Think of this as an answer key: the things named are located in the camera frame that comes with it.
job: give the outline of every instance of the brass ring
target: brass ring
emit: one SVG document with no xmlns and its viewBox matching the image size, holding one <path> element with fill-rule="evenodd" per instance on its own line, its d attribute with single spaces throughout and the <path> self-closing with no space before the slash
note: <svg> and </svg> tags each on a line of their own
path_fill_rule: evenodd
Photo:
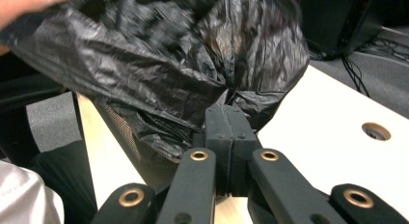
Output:
<svg viewBox="0 0 409 224">
<path fill-rule="evenodd" d="M 354 195 L 359 196 L 363 201 L 357 200 L 356 198 L 354 198 Z M 373 207 L 373 200 L 365 192 L 356 189 L 346 189 L 343 192 L 343 196 L 345 197 L 346 201 L 354 206 L 365 209 Z"/>
<path fill-rule="evenodd" d="M 129 194 L 136 194 L 136 198 L 133 200 L 127 200 L 126 196 Z M 123 194 L 121 194 L 120 197 L 120 204 L 123 207 L 134 207 L 138 204 L 140 204 L 144 200 L 144 191 L 142 191 L 140 188 L 128 188 Z"/>
<path fill-rule="evenodd" d="M 279 156 L 272 151 L 264 151 L 261 153 L 261 157 L 268 161 L 276 161 L 279 159 Z"/>
<path fill-rule="evenodd" d="M 190 154 L 190 157 L 193 160 L 201 161 L 201 160 L 207 159 L 208 154 L 206 152 L 203 152 L 203 151 L 195 151 L 195 152 Z"/>
</svg>

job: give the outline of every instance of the black pants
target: black pants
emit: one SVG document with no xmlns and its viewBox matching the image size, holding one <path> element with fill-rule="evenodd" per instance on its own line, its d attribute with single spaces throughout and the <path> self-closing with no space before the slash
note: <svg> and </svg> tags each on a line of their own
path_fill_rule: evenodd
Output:
<svg viewBox="0 0 409 224">
<path fill-rule="evenodd" d="M 29 169 L 37 172 L 63 200 L 65 223 L 90 223 L 96 199 L 84 141 L 36 155 Z"/>
</svg>

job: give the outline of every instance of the table top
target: table top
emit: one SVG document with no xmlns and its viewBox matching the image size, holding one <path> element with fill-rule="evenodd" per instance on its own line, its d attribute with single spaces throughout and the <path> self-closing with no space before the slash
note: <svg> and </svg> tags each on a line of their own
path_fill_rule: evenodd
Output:
<svg viewBox="0 0 409 224">
<path fill-rule="evenodd" d="M 118 187 L 144 183 L 92 103 L 79 96 L 95 196 L 100 208 Z M 363 124 L 390 133 L 369 137 Z M 409 120 L 309 66 L 274 118 L 259 132 L 264 148 L 276 149 L 316 188 L 330 193 L 338 184 L 363 186 L 409 219 Z M 216 206 L 215 223 L 251 223 L 246 198 Z"/>
</svg>

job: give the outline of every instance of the black chair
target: black chair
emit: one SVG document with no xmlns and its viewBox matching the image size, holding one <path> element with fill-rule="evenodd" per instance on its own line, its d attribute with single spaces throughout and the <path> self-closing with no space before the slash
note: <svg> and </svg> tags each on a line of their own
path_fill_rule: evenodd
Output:
<svg viewBox="0 0 409 224">
<path fill-rule="evenodd" d="M 25 106 L 60 95 L 66 88 L 33 70 L 12 53 L 0 56 L 0 158 L 25 166 L 40 151 Z"/>
</svg>

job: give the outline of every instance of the white shirt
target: white shirt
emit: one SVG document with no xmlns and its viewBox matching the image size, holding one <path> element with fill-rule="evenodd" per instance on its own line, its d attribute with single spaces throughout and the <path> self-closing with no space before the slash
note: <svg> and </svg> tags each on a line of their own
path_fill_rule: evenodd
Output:
<svg viewBox="0 0 409 224">
<path fill-rule="evenodd" d="M 0 223 L 64 223 L 63 201 L 37 173 L 0 160 Z"/>
</svg>

